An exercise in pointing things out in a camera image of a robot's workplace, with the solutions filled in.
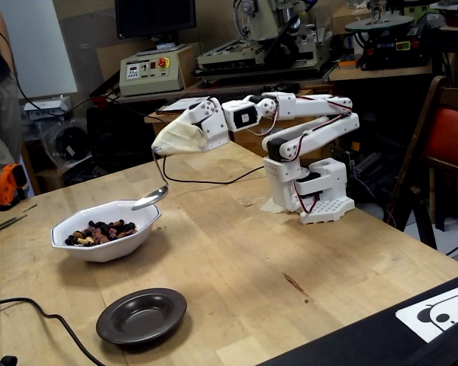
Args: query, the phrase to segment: control box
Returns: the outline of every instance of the control box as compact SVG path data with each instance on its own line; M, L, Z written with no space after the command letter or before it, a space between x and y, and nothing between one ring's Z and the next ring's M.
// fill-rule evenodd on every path
M173 92L195 84L195 53L191 46L140 52L121 62L123 97Z
M423 24L392 28L373 37L361 59L363 70L427 65L431 50Z

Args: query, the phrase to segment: wooden chair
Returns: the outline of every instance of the wooden chair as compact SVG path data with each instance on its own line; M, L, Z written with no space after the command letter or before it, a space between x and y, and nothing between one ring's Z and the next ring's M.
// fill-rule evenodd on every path
M443 76L431 83L394 190L390 213L404 230L412 210L421 241L436 249L424 195L417 184L423 167L458 178L458 88Z

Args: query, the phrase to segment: white bowl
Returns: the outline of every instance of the white bowl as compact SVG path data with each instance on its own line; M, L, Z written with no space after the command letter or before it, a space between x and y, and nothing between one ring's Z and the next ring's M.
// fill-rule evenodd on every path
M132 211L135 203L136 201L115 201L75 213L51 230L53 248L67 250L73 257L89 262L108 262L131 254L146 241L154 222L161 217L161 211L156 205ZM135 223L137 233L99 246L81 247L65 244L68 236L77 230L87 228L89 221L112 223L120 219L126 223Z

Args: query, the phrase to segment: orange power drill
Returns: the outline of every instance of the orange power drill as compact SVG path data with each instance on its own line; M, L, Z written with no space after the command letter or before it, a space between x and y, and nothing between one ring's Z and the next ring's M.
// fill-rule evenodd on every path
M27 177L22 165L9 164L3 168L0 175L0 211L10 210L26 198L22 189L25 185L27 185Z

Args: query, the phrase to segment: dark plate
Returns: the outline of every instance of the dark plate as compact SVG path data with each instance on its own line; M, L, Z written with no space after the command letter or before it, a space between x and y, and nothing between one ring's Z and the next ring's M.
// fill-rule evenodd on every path
M167 288L134 292L110 305L97 321L97 333L116 345L139 345L152 341L179 325L186 300Z

